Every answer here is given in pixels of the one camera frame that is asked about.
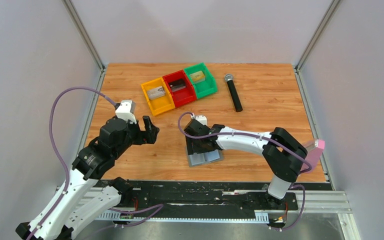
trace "white wall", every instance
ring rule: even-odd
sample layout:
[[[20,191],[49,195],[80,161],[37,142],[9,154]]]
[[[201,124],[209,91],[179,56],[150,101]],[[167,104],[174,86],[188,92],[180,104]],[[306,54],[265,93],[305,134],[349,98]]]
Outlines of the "white wall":
[[[48,120],[64,89],[97,84],[99,70],[63,3],[0,0],[0,240],[16,240],[51,199],[64,171],[53,153]],[[54,135],[73,160],[91,94],[71,92],[56,108]]]
[[[384,239],[384,1],[344,0],[302,73],[361,238]]]
[[[105,64],[296,64],[331,0],[73,0]]]

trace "pink object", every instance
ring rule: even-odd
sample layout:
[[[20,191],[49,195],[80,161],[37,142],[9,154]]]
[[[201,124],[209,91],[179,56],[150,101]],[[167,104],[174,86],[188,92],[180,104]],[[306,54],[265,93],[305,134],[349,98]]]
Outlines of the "pink object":
[[[313,139],[304,143],[303,146],[308,152],[305,160],[312,166],[311,171],[308,171],[307,173],[311,173],[314,169],[316,169],[317,163],[319,163],[320,157],[325,149],[325,141],[321,139]],[[307,168],[308,166],[303,164],[301,171]]]

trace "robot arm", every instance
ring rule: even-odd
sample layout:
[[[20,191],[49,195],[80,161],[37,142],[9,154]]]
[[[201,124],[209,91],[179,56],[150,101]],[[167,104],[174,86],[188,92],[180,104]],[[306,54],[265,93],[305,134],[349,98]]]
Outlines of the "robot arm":
[[[132,185],[121,177],[117,177],[109,186],[103,188],[101,193],[91,201],[73,210],[65,221],[64,226],[71,232],[71,238],[76,239],[77,235],[102,212],[119,203],[127,202],[131,199]]]
[[[184,131],[194,137],[217,134],[201,139],[186,137],[189,156],[232,149],[264,157],[274,173],[267,193],[278,200],[284,198],[291,184],[297,180],[303,162],[288,152],[279,150],[277,145],[265,138],[284,145],[303,159],[307,156],[306,148],[280,127],[276,127],[272,132],[242,131],[220,124],[214,124],[209,128],[204,116],[196,116],[190,120]]]
[[[31,222],[21,223],[16,232],[22,239],[35,231],[32,240],[70,239],[87,226],[95,216],[126,199],[132,190],[122,178],[117,178],[105,189],[105,196],[114,198],[93,199],[94,204],[82,206],[74,211],[80,199],[111,169],[115,161],[131,146],[154,144],[160,129],[155,127],[149,116],[144,116],[145,130],[141,130],[133,112],[135,103],[124,100],[117,106],[116,116],[106,121],[99,130],[99,136],[90,141],[89,145],[80,150],[72,163],[69,183],[64,182],[44,210]],[[43,216],[59,201],[42,225],[38,223]]]

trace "plastic bin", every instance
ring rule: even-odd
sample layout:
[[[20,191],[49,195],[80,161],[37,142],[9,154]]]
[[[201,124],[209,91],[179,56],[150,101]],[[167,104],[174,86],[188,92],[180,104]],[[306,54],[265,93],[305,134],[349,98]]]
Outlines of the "plastic bin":
[[[194,83],[189,77],[190,74],[196,73],[198,71],[202,71],[205,75],[205,81]],[[211,75],[208,68],[205,66],[203,62],[197,65],[193,65],[184,69],[187,77],[189,78],[190,83],[195,88],[196,97],[198,99],[203,98],[205,96],[214,94],[217,92],[217,84],[216,79]]]
[[[140,86],[142,87],[143,94],[145,95],[146,101],[149,105],[149,108],[151,109],[151,113],[153,116],[157,116],[175,108],[172,95],[162,77],[142,83]],[[165,95],[150,100],[147,91],[154,88],[158,88],[159,86],[162,86],[164,88]]]
[[[186,76],[185,71],[176,71],[165,75],[162,78],[167,84],[167,88],[170,91],[171,97],[176,108],[193,102],[197,99],[197,96],[195,95],[194,86],[189,81],[189,78],[188,76]]]

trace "wood grain surface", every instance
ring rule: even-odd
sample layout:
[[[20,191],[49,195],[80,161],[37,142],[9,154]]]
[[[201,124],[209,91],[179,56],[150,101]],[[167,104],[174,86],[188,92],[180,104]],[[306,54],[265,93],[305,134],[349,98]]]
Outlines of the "wood grain surface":
[[[136,102],[135,116],[143,129],[143,115],[151,116],[160,128],[155,144],[133,145],[104,176],[104,179],[122,177],[134,180],[173,181],[270,181],[273,173],[266,161],[258,155],[237,151],[223,151],[224,160],[189,167],[185,137],[179,132],[177,120],[181,113],[190,111],[205,115],[208,125],[252,131],[272,131],[275,127],[288,130],[301,143],[311,140],[312,133],[303,106],[300,91],[290,64],[225,64],[206,63],[217,81],[218,92],[198,99],[180,108],[152,116],[141,89],[141,83],[181,70],[194,63],[122,63],[110,64],[106,71],[102,92],[114,101]],[[234,76],[243,111],[235,112],[224,82],[225,74]],[[106,120],[115,115],[114,107],[99,98],[87,143],[99,134]],[[184,127],[188,117],[182,120]],[[312,173],[301,175],[300,182],[324,182],[320,163]]]

